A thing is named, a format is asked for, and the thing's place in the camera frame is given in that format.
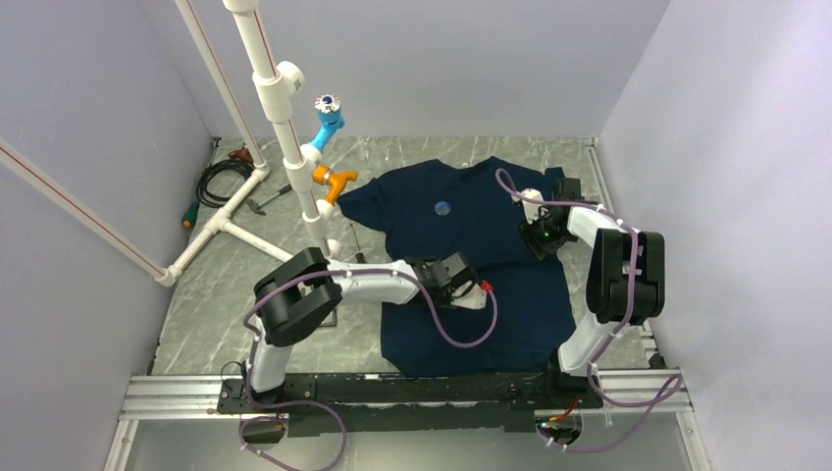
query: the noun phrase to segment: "orange faucet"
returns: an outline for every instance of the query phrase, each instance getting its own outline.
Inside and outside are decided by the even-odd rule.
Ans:
[[[337,174],[324,164],[318,165],[318,168],[312,174],[313,182],[327,184],[330,187],[330,192],[324,196],[324,199],[333,206],[336,205],[338,197],[346,188],[346,183],[355,182],[356,180],[358,180],[358,172],[347,171]]]

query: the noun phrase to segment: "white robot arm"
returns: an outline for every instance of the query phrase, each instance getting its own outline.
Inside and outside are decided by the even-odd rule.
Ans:
[[[251,365],[251,387],[255,393],[278,389],[286,378],[292,346],[307,337],[341,304],[424,302],[417,297],[424,286],[433,302],[442,307],[482,309],[486,292],[476,272],[462,254],[444,260],[407,259],[387,264],[352,264],[324,258],[317,248],[307,248],[261,280],[254,289],[257,299],[283,284],[312,272],[332,275],[310,280],[274,296],[257,316],[264,338],[257,343]]]
[[[543,200],[536,189],[524,189],[528,199]],[[520,233],[532,252],[541,260],[550,256],[567,241],[581,240],[593,250],[587,279],[587,304],[592,313],[578,323],[574,334],[557,351],[560,372],[570,376],[586,376],[587,365],[598,346],[621,321],[626,309],[626,277],[629,260],[624,247],[630,235],[616,222],[602,215],[601,205],[544,207],[520,200],[526,220]],[[581,201],[581,182],[563,179],[554,188],[554,199]],[[639,234],[639,260],[635,286],[635,310],[629,325],[641,325],[648,317],[657,316],[664,307],[664,238],[657,233]]]

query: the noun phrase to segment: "screwdriver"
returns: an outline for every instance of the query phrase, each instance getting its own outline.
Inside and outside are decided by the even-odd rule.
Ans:
[[[358,244],[358,235],[355,233],[355,226],[349,223],[349,228],[352,230],[352,238],[355,239],[355,248],[358,249],[355,252],[355,261],[358,263],[367,263],[367,259],[364,258],[364,252],[361,251],[361,245]]]

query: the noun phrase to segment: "blue faucet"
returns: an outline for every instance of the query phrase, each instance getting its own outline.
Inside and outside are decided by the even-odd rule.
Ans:
[[[326,94],[315,100],[315,109],[318,111],[318,119],[321,120],[321,130],[309,143],[318,149],[322,154],[324,147],[330,141],[336,131],[343,128],[344,120],[340,113],[340,100],[337,97]]]

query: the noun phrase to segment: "red stripe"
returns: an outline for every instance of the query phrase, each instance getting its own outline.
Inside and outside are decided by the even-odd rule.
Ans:
[[[130,246],[129,246],[126,242],[124,242],[123,240],[121,240],[121,239],[120,239],[117,235],[115,235],[115,234],[111,233],[111,232],[110,232],[107,228],[105,228],[105,227],[104,227],[101,223],[99,223],[98,221],[96,221],[96,220],[95,220],[95,218],[93,218],[93,217],[92,217],[92,216],[90,216],[90,215],[89,215],[86,211],[84,211],[83,209],[81,209],[80,207],[78,207],[78,205],[76,205],[76,204],[75,204],[75,203],[74,203],[74,202],[73,202],[73,201],[72,201],[72,200],[71,200],[71,199],[70,199],[67,195],[65,195],[64,193],[62,193],[62,192],[61,192],[60,190],[58,190],[58,188],[56,188],[55,186],[52,186],[52,185],[51,185],[49,182],[47,182],[46,180],[44,180],[44,179],[43,179],[40,175],[38,175],[37,173],[35,173],[35,172],[34,172],[34,170],[32,170],[32,169],[30,169],[29,167],[27,167],[27,166],[26,166],[26,164],[24,164],[23,162],[21,162],[20,160],[18,160],[18,159],[17,159],[14,155],[12,155],[12,154],[11,154],[11,152],[9,152],[8,150],[4,149],[3,147],[0,147],[0,150],[2,150],[4,154],[8,155],[8,156],[9,156],[12,160],[14,160],[15,162],[17,162],[17,164],[18,164],[18,165],[20,165],[21,167],[23,167],[23,168],[24,168],[27,172],[29,172],[29,173],[30,173],[33,177],[35,177],[36,179],[40,180],[40,182],[41,182],[41,183],[43,183],[43,184],[45,184],[46,186],[48,186],[48,187],[49,187],[49,189],[51,189],[52,191],[54,191],[54,192],[55,192],[58,196],[60,196],[60,197],[61,197],[64,201],[66,201],[66,202],[70,203],[70,205],[72,205],[74,208],[76,208],[77,210],[79,210],[79,212],[80,212],[81,214],[83,214],[84,216],[86,216],[86,218],[87,218],[87,219],[89,219],[89,220],[90,220],[90,221],[92,221],[92,222],[93,222],[96,226],[98,226],[99,228],[101,228],[101,230],[102,230],[102,231],[104,231],[105,233],[109,234],[112,238],[114,238],[115,240],[117,240],[117,241],[118,241],[121,245],[123,245],[123,246],[124,246],[127,250],[129,250],[130,252],[132,252],[132,254],[133,254],[133,255],[135,255],[136,257],[138,257],[139,259],[141,259],[141,261],[143,261],[144,263],[148,264],[148,265],[149,265],[149,266],[153,269],[153,271],[155,271],[155,272],[156,272],[156,273],[158,273],[159,275],[165,275],[165,272],[160,272],[160,271],[159,271],[156,267],[154,267],[154,266],[153,266],[153,263],[152,263],[152,262],[150,262],[150,261],[148,261],[147,259],[145,259],[144,257],[142,257],[142,256],[141,256],[138,252],[136,252],[135,250],[133,250],[133,249],[132,249],[132,248],[131,248],[131,247],[130,247]]]
[[[251,134],[251,130],[248,128],[248,123],[245,121],[245,118],[242,116],[242,110],[239,109],[239,104],[236,102],[236,98],[232,93],[232,88],[229,85],[229,81],[226,78],[226,75],[223,74],[223,69],[220,67],[220,61],[217,60],[217,55],[214,54],[214,49],[211,47],[211,43],[208,41],[208,36],[205,34],[205,30],[202,29],[202,24],[199,22],[199,19],[196,18],[196,12],[193,10],[193,5],[190,3],[190,0],[185,0],[187,3],[187,8],[190,9],[190,13],[193,15],[193,20],[196,23],[196,27],[199,28],[199,33],[202,34],[202,38],[205,39],[205,45],[208,46],[208,52],[211,53],[211,58],[214,59],[214,63],[217,65],[217,71],[220,72],[220,77],[223,79],[223,83],[226,85],[226,88],[229,90],[229,95],[231,96],[232,103],[236,108],[236,111],[239,113],[239,118],[242,120],[242,126],[245,128],[245,131],[248,132],[248,135]]]
[[[260,37],[263,38],[263,47],[266,48],[266,57],[269,58],[269,64],[272,66],[272,72],[275,77],[278,76],[278,70],[275,68],[275,60],[272,59],[272,51],[269,50],[269,42],[266,41],[266,33],[263,32],[263,25],[260,24],[260,17],[257,16],[257,10],[254,10],[254,21],[257,22],[257,28],[260,29]]]
[[[297,155],[302,157],[303,154],[300,153],[300,144],[297,143],[297,133],[294,131],[294,124],[291,123],[291,120],[288,120],[288,128],[291,129],[291,136],[294,138],[294,146],[297,147]]]

